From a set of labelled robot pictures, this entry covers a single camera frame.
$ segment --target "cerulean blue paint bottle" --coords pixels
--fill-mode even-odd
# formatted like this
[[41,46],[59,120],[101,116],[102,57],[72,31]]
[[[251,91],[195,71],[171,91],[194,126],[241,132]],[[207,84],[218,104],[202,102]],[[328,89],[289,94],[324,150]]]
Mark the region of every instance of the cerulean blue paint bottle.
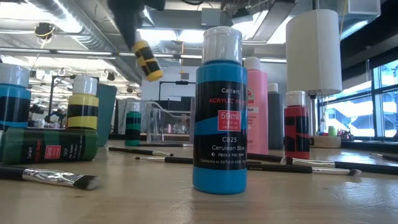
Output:
[[231,27],[204,33],[197,70],[193,186],[210,194],[245,190],[247,71],[241,66],[242,35]]
[[0,130],[26,128],[29,118],[29,70],[0,63]]

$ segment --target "table surface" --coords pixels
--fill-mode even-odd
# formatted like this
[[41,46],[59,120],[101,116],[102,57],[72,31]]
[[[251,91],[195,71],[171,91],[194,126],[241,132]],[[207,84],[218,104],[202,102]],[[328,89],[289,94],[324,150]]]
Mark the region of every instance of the table surface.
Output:
[[[110,141],[107,146],[124,147],[124,143]],[[160,150],[192,156],[191,147]],[[394,165],[364,151],[312,149],[311,155],[318,160]],[[394,175],[249,171],[244,193],[210,195],[192,187],[192,165],[137,161],[135,156],[102,147],[92,162],[31,165],[98,175],[103,185],[93,191],[0,180],[0,223],[398,222],[398,179]]]

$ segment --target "white cylinder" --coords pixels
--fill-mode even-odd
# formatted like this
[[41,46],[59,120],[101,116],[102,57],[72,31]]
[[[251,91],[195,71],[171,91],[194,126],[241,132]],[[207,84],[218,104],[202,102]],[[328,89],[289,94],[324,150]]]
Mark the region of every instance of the white cylinder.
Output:
[[129,112],[140,112],[141,102],[129,102]]
[[322,95],[341,92],[340,33],[337,12],[304,12],[286,25],[288,91]]
[[247,70],[260,70],[261,69],[261,61],[257,57],[248,57],[244,60],[243,64]]
[[203,34],[202,63],[230,60],[242,64],[242,33],[231,27],[214,27]]
[[286,93],[286,106],[305,106],[305,92],[288,91]]
[[278,83],[268,84],[268,92],[278,92]]
[[96,95],[97,84],[98,81],[95,78],[83,75],[77,75],[75,80],[73,81],[73,94],[81,93],[81,94]]
[[29,86],[29,70],[19,65],[0,63],[0,83]]

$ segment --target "ceiling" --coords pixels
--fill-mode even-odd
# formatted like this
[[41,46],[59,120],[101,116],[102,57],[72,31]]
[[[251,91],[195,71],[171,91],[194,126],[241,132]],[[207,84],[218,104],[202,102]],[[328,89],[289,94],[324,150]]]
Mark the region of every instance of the ceiling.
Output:
[[[79,50],[100,52],[128,52],[129,49],[123,37],[116,28],[111,11],[106,0],[29,0],[29,4],[0,3],[0,47],[13,49],[53,49]],[[66,14],[63,19],[46,8],[55,2],[64,6]],[[248,7],[253,16],[252,21],[234,24],[234,14],[237,9]],[[212,0],[200,6],[191,6],[181,1],[167,1],[165,11],[155,11],[147,8],[144,27],[140,30],[143,39],[149,41],[155,53],[194,55],[194,59],[179,60],[175,58],[158,58],[162,67],[200,66],[201,43],[203,32],[213,26],[233,26],[243,33],[245,39],[243,55],[257,56],[263,62],[283,63],[285,61],[285,25],[294,16],[312,10],[312,0]],[[202,14],[220,15],[219,20],[203,23]],[[34,34],[34,29],[40,22],[55,24],[53,37],[44,43]],[[60,55],[33,54],[26,50],[20,52],[0,52],[3,62],[14,63],[37,70],[44,74],[31,78],[33,101],[48,101],[46,94],[51,82],[51,75],[89,75],[98,77],[100,83],[116,85],[118,98],[139,98],[141,91],[142,72],[137,68],[134,57],[104,57],[97,55]],[[275,70],[284,71],[275,66]],[[115,73],[115,81],[108,81],[108,73]],[[285,81],[285,74],[273,79]],[[68,86],[72,83],[67,78],[59,82],[56,93],[71,94]],[[127,93],[127,86],[134,87],[132,93]]]

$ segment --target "window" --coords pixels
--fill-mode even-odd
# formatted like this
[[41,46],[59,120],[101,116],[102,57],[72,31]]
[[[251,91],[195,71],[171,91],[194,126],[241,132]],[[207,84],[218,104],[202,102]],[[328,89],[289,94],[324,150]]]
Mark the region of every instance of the window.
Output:
[[388,139],[397,134],[398,60],[368,70],[368,74],[372,80],[359,79],[359,85],[323,99],[321,130],[327,132],[334,126],[350,130],[356,138]]

